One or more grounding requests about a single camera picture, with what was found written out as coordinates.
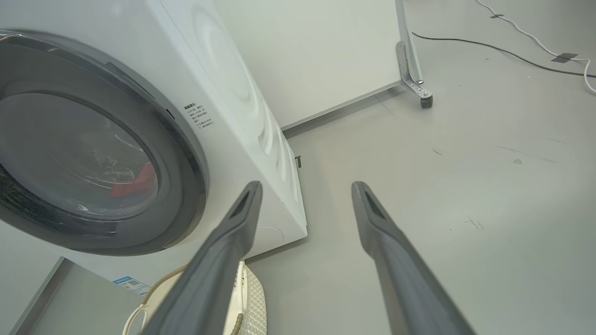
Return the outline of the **white rolling partition board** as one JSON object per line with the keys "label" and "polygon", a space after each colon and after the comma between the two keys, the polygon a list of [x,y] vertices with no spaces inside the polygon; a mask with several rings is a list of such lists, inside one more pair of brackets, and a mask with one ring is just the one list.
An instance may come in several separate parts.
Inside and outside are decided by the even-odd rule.
{"label": "white rolling partition board", "polygon": [[215,0],[282,130],[422,80],[406,0]]}

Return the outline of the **cream perforated laundry basket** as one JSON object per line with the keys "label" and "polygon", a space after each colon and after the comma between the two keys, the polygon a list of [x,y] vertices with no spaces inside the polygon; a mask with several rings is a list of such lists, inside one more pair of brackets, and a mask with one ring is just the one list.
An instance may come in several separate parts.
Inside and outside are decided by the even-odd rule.
{"label": "cream perforated laundry basket", "polygon": [[[145,327],[185,268],[182,266],[175,269],[156,282],[146,294],[141,305],[128,317],[122,335],[131,334],[130,328],[139,315],[142,315],[141,328]],[[264,289],[260,280],[247,267],[245,260],[241,260],[238,264],[222,335],[267,335],[267,307]]]}

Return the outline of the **red garment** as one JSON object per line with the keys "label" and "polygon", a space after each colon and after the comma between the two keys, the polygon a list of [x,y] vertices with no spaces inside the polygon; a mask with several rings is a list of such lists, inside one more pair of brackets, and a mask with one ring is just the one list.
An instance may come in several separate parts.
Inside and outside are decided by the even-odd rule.
{"label": "red garment", "polygon": [[110,196],[117,198],[135,193],[146,193],[155,189],[157,174],[151,162],[143,165],[139,175],[132,182],[115,184],[111,187]]}

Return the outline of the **blue energy label sticker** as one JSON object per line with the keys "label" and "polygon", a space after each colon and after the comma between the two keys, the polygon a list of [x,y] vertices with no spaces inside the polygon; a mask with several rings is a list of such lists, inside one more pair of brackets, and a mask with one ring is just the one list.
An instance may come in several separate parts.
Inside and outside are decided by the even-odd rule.
{"label": "blue energy label sticker", "polygon": [[113,281],[113,283],[122,286],[123,288],[127,288],[137,295],[146,295],[151,290],[151,286],[143,284],[142,282],[137,281],[130,276],[119,278]]}

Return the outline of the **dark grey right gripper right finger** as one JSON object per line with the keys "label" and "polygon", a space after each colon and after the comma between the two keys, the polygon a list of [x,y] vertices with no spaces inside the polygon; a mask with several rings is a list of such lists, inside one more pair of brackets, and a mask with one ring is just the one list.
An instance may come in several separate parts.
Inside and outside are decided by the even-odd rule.
{"label": "dark grey right gripper right finger", "polygon": [[355,181],[351,191],[360,243],[375,263],[392,335],[475,335],[372,189]]}

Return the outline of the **metal bracket with caster wheel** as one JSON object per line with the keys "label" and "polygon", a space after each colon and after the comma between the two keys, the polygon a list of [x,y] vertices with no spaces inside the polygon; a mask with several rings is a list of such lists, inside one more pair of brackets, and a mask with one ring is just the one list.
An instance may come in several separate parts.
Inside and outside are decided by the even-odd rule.
{"label": "metal bracket with caster wheel", "polygon": [[433,106],[433,95],[426,90],[419,81],[416,81],[411,73],[408,63],[408,51],[406,44],[400,41],[396,45],[396,55],[398,65],[400,67],[401,85],[415,94],[420,99],[420,106],[422,109],[429,109]]}

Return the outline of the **white front-load washing machine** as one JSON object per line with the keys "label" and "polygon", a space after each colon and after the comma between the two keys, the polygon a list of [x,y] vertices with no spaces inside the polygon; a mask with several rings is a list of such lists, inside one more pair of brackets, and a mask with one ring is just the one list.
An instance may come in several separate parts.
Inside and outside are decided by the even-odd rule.
{"label": "white front-load washing machine", "polygon": [[[186,265],[251,181],[263,188],[246,257],[307,236],[292,149],[218,15],[213,0],[0,0],[0,30],[32,30],[80,41],[137,71],[177,108],[206,157],[204,212],[184,239],[141,256],[101,256],[58,247],[0,222],[32,245],[113,282],[154,286]],[[214,123],[198,129],[184,107],[202,104]]]}

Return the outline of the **washing machine glass door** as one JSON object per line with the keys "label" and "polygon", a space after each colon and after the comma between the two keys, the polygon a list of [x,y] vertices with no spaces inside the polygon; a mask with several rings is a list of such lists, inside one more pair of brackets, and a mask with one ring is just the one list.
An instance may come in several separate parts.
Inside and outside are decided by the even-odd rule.
{"label": "washing machine glass door", "polygon": [[[92,255],[175,245],[203,214],[209,181],[202,147],[176,112],[95,47],[0,30],[0,222]],[[148,162],[155,189],[110,196]]]}

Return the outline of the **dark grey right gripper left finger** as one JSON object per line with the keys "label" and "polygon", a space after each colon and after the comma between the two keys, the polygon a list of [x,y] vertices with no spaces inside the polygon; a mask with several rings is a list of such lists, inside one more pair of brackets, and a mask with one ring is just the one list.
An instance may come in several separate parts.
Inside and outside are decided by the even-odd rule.
{"label": "dark grey right gripper left finger", "polygon": [[245,186],[141,335],[222,335],[237,267],[253,246],[262,197],[259,181]]}

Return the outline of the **small printed text label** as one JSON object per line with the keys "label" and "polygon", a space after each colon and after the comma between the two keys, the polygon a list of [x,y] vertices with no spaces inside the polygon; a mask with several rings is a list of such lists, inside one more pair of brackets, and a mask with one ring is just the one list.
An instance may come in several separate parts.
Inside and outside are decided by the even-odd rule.
{"label": "small printed text label", "polygon": [[202,104],[191,103],[184,110],[189,123],[198,129],[210,127],[215,121],[213,113]]}

